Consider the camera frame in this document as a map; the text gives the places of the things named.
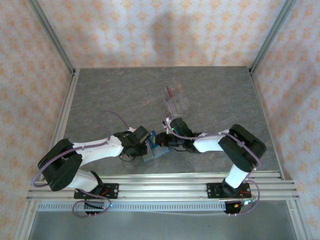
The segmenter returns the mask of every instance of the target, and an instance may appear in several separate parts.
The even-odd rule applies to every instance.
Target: white vent strip
[[[39,212],[70,212],[75,202],[43,201],[39,204]],[[79,203],[75,206],[76,211],[102,211]],[[192,211],[224,211],[226,210],[223,201],[172,201],[172,202],[114,202],[108,211],[114,212],[192,212]]]

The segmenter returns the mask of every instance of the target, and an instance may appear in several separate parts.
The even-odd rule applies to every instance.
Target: enclosure wall
[[[0,239],[12,239],[70,75],[26,0],[0,1]]]
[[[284,0],[40,0],[75,68],[250,66]]]
[[[320,5],[296,3],[254,80],[287,178],[320,239]]]

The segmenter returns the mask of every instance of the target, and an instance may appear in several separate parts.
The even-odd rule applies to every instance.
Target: clear plastic container
[[[166,108],[172,117],[181,117],[188,109],[189,103],[179,80],[165,86],[163,95]]]

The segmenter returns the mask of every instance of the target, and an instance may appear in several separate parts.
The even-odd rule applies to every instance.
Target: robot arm
[[[237,195],[237,188],[258,165],[259,159],[266,152],[266,146],[238,124],[218,133],[194,133],[181,118],[163,123],[170,129],[167,127],[166,132],[155,136],[155,143],[159,146],[182,146],[187,152],[194,154],[224,151],[229,156],[233,166],[222,182],[222,190],[229,197]],[[38,163],[38,168],[43,168],[55,156],[73,149],[72,152],[48,165],[42,172],[44,178],[52,191],[72,187],[99,195],[103,189],[99,176],[93,171],[85,172],[79,168],[106,157],[143,156],[147,154],[146,143],[149,137],[150,133],[140,126],[137,129],[130,128],[128,131],[115,133],[107,139],[92,142],[72,144],[68,139],[63,139],[44,156]]]
[[[237,195],[237,188],[258,166],[259,159],[267,147],[258,138],[239,124],[217,133],[194,133],[181,119],[166,119],[163,122],[166,132],[155,137],[155,143],[163,147],[182,146],[189,153],[224,151],[233,165],[222,182],[222,190],[229,196]]]
[[[128,131],[118,132],[109,138],[91,142],[72,144],[68,139],[62,139],[42,158],[38,168],[43,168],[55,156],[73,149],[74,151],[58,158],[43,170],[45,180],[52,191],[71,187],[97,194],[101,184],[98,175],[93,171],[85,172],[79,168],[107,157],[143,156],[147,154],[146,141],[149,137],[150,133],[140,126],[137,129],[129,128]]]

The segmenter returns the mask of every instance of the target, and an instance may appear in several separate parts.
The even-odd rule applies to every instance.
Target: gray marble surface
[[[81,69],[65,138],[77,143],[106,138],[100,120],[111,133],[126,130],[114,115],[106,113],[99,119],[103,110],[117,112],[133,128],[142,125],[149,131],[163,132],[161,122],[167,111],[163,91],[175,79],[187,95],[189,108],[183,120],[193,132],[211,133],[240,124],[267,146],[259,170],[279,169],[266,121],[244,66]],[[123,162],[118,157],[108,157],[81,169],[103,176],[228,172],[231,166],[224,152],[171,152],[147,163],[139,158]]]

